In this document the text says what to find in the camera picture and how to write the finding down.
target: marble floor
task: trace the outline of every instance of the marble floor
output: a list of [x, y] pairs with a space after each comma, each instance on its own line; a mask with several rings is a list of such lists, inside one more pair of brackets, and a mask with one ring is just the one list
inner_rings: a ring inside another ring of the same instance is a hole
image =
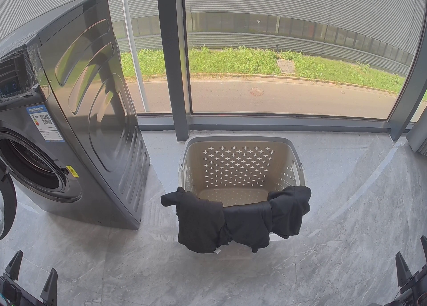
[[54, 216], [18, 191], [17, 218], [0, 242], [0, 267], [22, 250], [18, 283], [36, 296], [56, 268], [61, 306], [393, 300], [397, 251], [413, 272], [425, 264], [419, 238], [427, 234], [427, 158], [414, 154], [405, 138], [393, 143], [387, 134], [267, 135], [293, 142], [312, 189], [298, 236], [272, 236], [257, 254], [235, 243], [219, 254], [187, 250], [177, 242], [173, 208], [160, 204], [163, 193], [176, 190], [184, 143], [173, 132], [144, 132], [151, 167], [138, 231]]

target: grass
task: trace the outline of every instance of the grass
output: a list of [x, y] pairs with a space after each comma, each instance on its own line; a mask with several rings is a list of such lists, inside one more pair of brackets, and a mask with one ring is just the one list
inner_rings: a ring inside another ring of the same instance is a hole
[[[306, 56], [300, 52], [256, 48], [224, 48], [210, 50], [189, 50], [191, 73], [197, 74], [280, 74], [277, 58], [292, 60], [295, 63], [296, 76], [307, 79], [320, 79], [336, 83], [350, 83], [398, 93], [404, 78], [397, 74], [371, 68], [367, 63], [347, 63], [321, 57]], [[131, 54], [121, 54], [125, 77], [134, 77]], [[165, 75], [163, 50], [140, 50], [138, 60], [143, 76]]]
[[300, 52], [281, 52], [282, 59], [295, 63], [296, 74], [308, 79], [321, 79], [337, 83], [350, 83], [398, 93], [403, 77], [371, 68], [367, 63], [347, 63], [322, 57], [303, 55]]

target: road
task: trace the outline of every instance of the road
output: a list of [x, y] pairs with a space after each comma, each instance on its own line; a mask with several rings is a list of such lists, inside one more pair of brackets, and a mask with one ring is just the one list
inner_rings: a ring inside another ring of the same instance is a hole
[[[137, 83], [128, 83], [139, 113], [143, 112]], [[170, 112], [166, 81], [144, 83], [150, 112]], [[260, 88], [261, 96], [250, 93]], [[396, 96], [387, 92], [330, 83], [270, 79], [196, 79], [191, 81], [193, 111], [197, 113], [290, 113], [386, 119]], [[418, 119], [427, 104], [417, 111]]]

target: building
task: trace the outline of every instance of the building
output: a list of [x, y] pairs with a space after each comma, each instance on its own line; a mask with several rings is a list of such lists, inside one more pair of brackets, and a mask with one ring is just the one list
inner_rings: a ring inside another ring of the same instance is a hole
[[[0, 37], [70, 0], [0, 0]], [[109, 0], [122, 51], [121, 0]], [[157, 0], [129, 0], [137, 48], [161, 48]], [[303, 51], [405, 76], [419, 44], [425, 0], [186, 0], [188, 44]]]

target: gray washing machine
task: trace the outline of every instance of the gray washing machine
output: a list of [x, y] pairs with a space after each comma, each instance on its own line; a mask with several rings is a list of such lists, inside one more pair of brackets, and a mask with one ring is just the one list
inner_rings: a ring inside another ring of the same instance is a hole
[[45, 211], [139, 227], [149, 155], [108, 0], [64, 4], [0, 42], [0, 158]]

